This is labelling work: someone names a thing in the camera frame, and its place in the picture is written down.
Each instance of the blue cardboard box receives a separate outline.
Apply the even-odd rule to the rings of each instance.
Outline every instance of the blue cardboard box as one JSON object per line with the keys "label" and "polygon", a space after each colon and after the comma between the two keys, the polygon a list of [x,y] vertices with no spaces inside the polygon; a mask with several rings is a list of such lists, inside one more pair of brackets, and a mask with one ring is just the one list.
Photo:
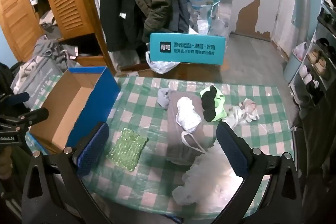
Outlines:
{"label": "blue cardboard box", "polygon": [[59,79],[42,107],[49,117],[29,133],[44,154],[75,147],[94,126],[105,122],[120,92],[106,67],[70,68]]}
{"label": "blue cardboard box", "polygon": [[152,33],[151,61],[222,65],[225,37],[184,33]]}

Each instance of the green fabric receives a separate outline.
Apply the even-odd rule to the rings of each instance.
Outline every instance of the green fabric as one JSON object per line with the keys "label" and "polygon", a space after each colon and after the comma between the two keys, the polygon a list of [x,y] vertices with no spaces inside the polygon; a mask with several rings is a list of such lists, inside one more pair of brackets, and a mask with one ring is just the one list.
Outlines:
{"label": "green fabric", "polygon": [[[222,208],[219,207],[209,212],[198,204],[179,206],[172,197],[172,191],[184,184],[182,175],[189,166],[177,166],[166,159],[167,111],[157,103],[160,88],[198,95],[206,87],[214,85],[225,96],[225,110],[249,98],[257,104],[260,119],[236,126],[234,132],[237,136],[243,138],[250,147],[261,149],[264,154],[281,155],[283,152],[289,152],[294,155],[292,134],[276,87],[135,76],[115,80],[120,86],[120,95],[106,121],[110,127],[110,138],[97,164],[90,174],[82,179],[90,192],[95,192],[103,198],[136,210],[188,219],[213,219],[221,212]],[[41,107],[54,85],[53,81],[47,83],[46,93],[36,102],[36,108]],[[216,139],[217,124],[218,122],[204,121],[205,149],[211,147]],[[148,137],[137,168],[133,172],[117,166],[105,156],[111,150],[112,144],[117,142],[124,128]],[[33,139],[27,144],[31,150],[38,146]],[[258,208],[268,180],[269,177],[265,176],[246,216]]]}
{"label": "green fabric", "polygon": [[124,128],[107,158],[132,172],[138,164],[141,151],[147,141],[148,138],[141,137],[133,130]]}
{"label": "green fabric", "polygon": [[[214,119],[212,120],[212,122],[218,121],[218,120],[226,117],[226,112],[224,110],[225,96],[223,95],[223,93],[221,93],[221,91],[218,88],[216,88],[216,90],[217,90],[216,97],[215,97],[215,112],[216,112],[216,116],[214,117]],[[203,94],[206,91],[210,91],[210,87],[209,86],[200,92],[201,97],[203,96]]]}

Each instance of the backpack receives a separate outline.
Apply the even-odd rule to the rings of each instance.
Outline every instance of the backpack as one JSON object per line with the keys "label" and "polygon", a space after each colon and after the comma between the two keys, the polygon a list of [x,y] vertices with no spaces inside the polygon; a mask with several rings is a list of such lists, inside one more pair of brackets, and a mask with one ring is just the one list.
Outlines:
{"label": "backpack", "polygon": [[10,68],[0,62],[0,95],[13,94],[11,90],[13,79],[14,77]]}

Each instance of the white shoe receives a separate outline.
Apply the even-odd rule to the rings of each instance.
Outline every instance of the white shoe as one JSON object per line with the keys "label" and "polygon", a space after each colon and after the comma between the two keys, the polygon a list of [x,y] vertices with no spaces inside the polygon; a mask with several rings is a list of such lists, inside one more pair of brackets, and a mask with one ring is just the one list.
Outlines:
{"label": "white shoe", "polygon": [[302,79],[307,76],[308,72],[310,72],[310,69],[307,69],[306,65],[303,65],[302,68],[299,70],[299,74]]}
{"label": "white shoe", "polygon": [[303,82],[305,85],[307,85],[313,78],[311,77],[311,74],[308,73],[306,77],[303,79]]}

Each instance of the green checkered tablecloth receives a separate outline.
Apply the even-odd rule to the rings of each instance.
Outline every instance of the green checkered tablecloth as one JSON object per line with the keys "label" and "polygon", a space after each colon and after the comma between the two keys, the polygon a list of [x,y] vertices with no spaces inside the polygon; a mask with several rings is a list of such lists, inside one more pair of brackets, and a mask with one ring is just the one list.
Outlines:
{"label": "green checkered tablecloth", "polygon": [[[293,142],[284,105],[276,87],[226,85],[195,81],[167,80],[157,78],[116,78],[120,94],[107,120],[110,138],[102,157],[83,179],[89,191],[133,209],[151,213],[176,215],[184,218],[215,218],[222,208],[208,212],[197,204],[179,206],[174,202],[172,191],[183,185],[182,175],[189,167],[177,166],[166,160],[167,111],[157,103],[159,88],[198,94],[204,88],[215,85],[225,95],[225,109],[238,105],[245,98],[257,104],[260,119],[244,126],[235,127],[235,133],[243,137],[251,147],[260,148],[265,154],[281,155],[287,151],[293,155]],[[40,98],[39,107],[47,96],[53,79]],[[215,140],[216,122],[204,122],[208,147]],[[129,172],[106,159],[123,128],[129,128],[149,138],[139,159],[137,168]],[[247,215],[253,213],[260,203],[269,177],[264,180]]]}

